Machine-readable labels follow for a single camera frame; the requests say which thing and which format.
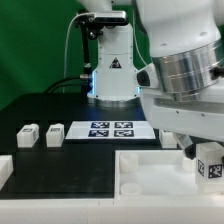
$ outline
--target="white cube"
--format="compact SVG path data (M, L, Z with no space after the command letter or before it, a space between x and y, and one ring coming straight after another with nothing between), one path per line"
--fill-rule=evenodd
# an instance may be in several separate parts
M177 141L173 137L173 132L159 130L159 139L162 148L177 148Z
M51 125L46 134L47 147L61 147L64 137L64 125Z
M0 156L0 190L13 172L12 156Z
M224 191L222 157L224 157L224 147L217 142L197 145L196 184L199 192Z
M138 154L123 152L120 155L120 169L125 173L133 173L138 170Z
M195 173L196 170L196 159L189 159L187 157L183 157L182 160L182 168L186 172Z
M19 148L32 148L39 138L39 126L37 124L25 125L17 134Z

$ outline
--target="green background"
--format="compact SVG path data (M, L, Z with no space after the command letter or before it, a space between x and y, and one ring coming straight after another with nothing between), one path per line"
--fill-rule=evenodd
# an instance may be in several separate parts
M77 10L75 0L1 0L0 3L0 109L18 96L43 92L63 78L64 46L68 25ZM131 7L121 7L132 18ZM68 75L79 76L83 57L79 29L69 44ZM137 33L140 51L149 62L148 39ZM97 44L90 42L93 67ZM143 66L134 53L137 68Z

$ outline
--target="hole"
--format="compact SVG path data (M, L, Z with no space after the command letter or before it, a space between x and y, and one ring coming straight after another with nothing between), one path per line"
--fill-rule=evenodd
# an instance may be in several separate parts
M208 35L207 32L202 32L202 33L200 34L201 37L205 37L205 36L207 36L207 35Z

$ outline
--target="metal cylinder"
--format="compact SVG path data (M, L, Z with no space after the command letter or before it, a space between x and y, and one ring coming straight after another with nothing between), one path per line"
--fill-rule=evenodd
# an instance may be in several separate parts
M200 99L200 90L217 82L214 68L224 64L221 40L182 54L152 58L161 89L176 101Z

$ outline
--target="black surface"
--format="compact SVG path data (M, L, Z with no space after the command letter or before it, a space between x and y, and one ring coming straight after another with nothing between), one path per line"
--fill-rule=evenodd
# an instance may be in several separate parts
M87 104L80 94L28 94L0 112L0 155L13 155L15 172L0 199L113 198L116 150L160 149L157 140L64 141L61 148L46 147L51 124L72 121L144 120L140 106L108 109ZM18 149L17 132L37 123L40 138L31 149Z

